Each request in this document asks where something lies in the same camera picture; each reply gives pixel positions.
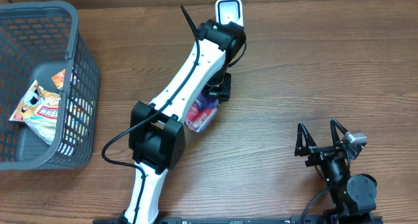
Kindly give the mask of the red purple Carefree pad pack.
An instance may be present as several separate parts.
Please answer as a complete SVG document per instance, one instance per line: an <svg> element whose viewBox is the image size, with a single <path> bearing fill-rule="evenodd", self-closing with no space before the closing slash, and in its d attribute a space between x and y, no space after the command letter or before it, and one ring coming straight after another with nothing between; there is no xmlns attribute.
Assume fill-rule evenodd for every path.
<svg viewBox="0 0 418 224"><path fill-rule="evenodd" d="M219 101L200 94L192 104L185 123L188 128L196 133L200 133L215 118L219 110Z"/></svg>

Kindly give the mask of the small orange snack packet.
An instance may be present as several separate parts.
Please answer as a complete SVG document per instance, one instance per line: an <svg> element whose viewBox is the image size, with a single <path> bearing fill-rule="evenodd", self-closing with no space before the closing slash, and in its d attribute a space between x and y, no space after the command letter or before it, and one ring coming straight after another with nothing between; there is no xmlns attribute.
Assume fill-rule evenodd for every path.
<svg viewBox="0 0 418 224"><path fill-rule="evenodd" d="M65 73L66 73L66 70L63 69L62 71L58 72L53 77L51 77L54 85L56 86L56 88L58 90L62 90L63 89L64 81L65 81ZM78 82L77 77L73 73L71 74L71 82L73 84L76 84Z"/></svg>

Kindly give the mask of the yellow snack bag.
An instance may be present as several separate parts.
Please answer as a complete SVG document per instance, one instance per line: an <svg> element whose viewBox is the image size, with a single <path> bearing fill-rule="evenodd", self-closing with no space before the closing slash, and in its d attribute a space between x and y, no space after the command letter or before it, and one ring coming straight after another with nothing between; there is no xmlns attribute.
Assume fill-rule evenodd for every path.
<svg viewBox="0 0 418 224"><path fill-rule="evenodd" d="M45 90L34 80L9 120L25 123L50 146L56 135L60 100L59 94Z"/></svg>

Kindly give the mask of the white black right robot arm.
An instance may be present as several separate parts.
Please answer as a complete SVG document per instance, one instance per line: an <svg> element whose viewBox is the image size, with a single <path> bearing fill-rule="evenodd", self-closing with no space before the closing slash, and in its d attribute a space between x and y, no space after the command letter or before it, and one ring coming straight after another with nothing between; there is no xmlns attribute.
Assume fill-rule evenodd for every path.
<svg viewBox="0 0 418 224"><path fill-rule="evenodd" d="M327 187L312 198L299 216L290 217L291 223L322 224L379 224L381 216L373 216L376 209L378 183L369 174L352 175L351 162L358 158L367 144L362 132L348 131L337 119L330 120L332 145L320 148L306 126L299 123L295 156L306 157L305 165L314 167ZM333 208L321 215L308 215L311 205L329 194Z"/></svg>

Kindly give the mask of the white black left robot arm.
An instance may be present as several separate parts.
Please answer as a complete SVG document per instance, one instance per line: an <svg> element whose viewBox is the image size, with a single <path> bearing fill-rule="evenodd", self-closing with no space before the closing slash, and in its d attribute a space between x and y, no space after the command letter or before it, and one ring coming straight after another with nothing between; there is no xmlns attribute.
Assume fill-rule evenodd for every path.
<svg viewBox="0 0 418 224"><path fill-rule="evenodd" d="M158 96L133 107L129 128L102 149L106 162L135 170L130 204L113 223L155 222L165 177L185 149L184 123L193 103L201 93L229 100L231 75L226 70L246 49L244 15L236 0L220 2L215 11L215 19L200 25L183 13L195 39L188 58Z"/></svg>

